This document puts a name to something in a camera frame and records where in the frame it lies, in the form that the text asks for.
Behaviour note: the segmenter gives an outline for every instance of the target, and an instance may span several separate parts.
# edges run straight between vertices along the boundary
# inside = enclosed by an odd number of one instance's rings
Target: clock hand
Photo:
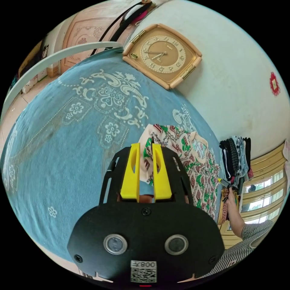
[[[151,54],[162,54],[162,53],[167,54],[166,51],[165,51],[165,52],[151,52],[151,51],[148,51],[148,54],[149,54],[149,53],[151,53]]]
[[[159,56],[162,56],[162,53],[161,53],[161,54],[158,54],[158,55],[156,55],[155,57],[153,57],[153,58],[151,58],[151,59],[153,60],[153,59],[155,59],[155,58],[157,58],[157,57],[159,57]]]
[[[166,51],[163,52],[163,53],[160,55],[160,57],[157,58],[157,60],[160,61],[160,58],[163,57],[164,54],[167,54],[167,52],[166,52]]]

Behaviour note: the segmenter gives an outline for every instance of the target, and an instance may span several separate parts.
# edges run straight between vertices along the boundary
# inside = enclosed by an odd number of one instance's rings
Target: tiled floor
[[[21,112],[26,108],[27,104],[30,103],[33,98],[41,92],[46,85],[48,85],[53,80],[57,79],[58,76],[55,76],[53,78],[50,78],[49,76],[46,76],[42,80],[40,80],[36,85],[33,86],[33,88],[27,93],[22,94],[20,93],[17,95],[11,106],[9,107],[3,123],[0,127],[0,155],[2,154],[4,143],[8,137],[8,134],[18,118],[18,116],[21,114]]]

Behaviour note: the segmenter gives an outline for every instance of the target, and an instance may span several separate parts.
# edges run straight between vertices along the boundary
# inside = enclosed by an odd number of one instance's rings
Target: black strap
[[[101,38],[99,39],[99,41],[102,41],[103,38],[106,36],[106,34],[108,33],[108,31],[111,29],[111,27],[125,14],[127,14],[133,7],[137,6],[137,5],[142,5],[142,7],[140,7],[137,11],[135,11],[132,15],[130,15],[128,17],[128,19],[124,20],[120,27],[117,29],[117,31],[114,33],[114,35],[111,37],[111,39],[109,41],[117,41],[119,39],[119,37],[121,36],[121,34],[124,32],[124,30],[129,26],[129,24],[136,19],[138,16],[140,16],[143,12],[145,12],[151,5],[152,2],[143,4],[142,2],[139,2],[135,5],[133,5],[132,7],[130,7],[129,9],[127,9],[125,12],[123,12],[120,16],[118,16],[118,18],[116,18],[111,25],[106,29],[106,31],[103,33],[103,35],[101,36]],[[97,49],[94,49],[93,52],[91,53],[90,56],[94,55]]]

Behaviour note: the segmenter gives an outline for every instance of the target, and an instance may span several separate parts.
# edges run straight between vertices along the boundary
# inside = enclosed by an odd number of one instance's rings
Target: yellow object
[[[169,179],[160,144],[152,144],[154,199],[170,199],[172,196]]]
[[[121,188],[122,199],[136,199],[139,202],[140,186],[140,143],[131,145]]]

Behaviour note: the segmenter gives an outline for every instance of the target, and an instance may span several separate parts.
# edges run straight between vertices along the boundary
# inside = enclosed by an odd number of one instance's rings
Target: carved door
[[[133,0],[109,0],[80,11],[75,16],[66,32],[62,49],[78,44],[98,41],[110,24],[121,13],[134,4],[132,2]],[[121,20],[114,24],[102,41],[109,41],[114,32],[118,29],[120,21]],[[118,42],[124,44],[135,29],[135,25],[129,25],[118,39]],[[61,60],[61,73],[64,73],[76,63],[89,57],[91,52],[91,50],[84,51]]]

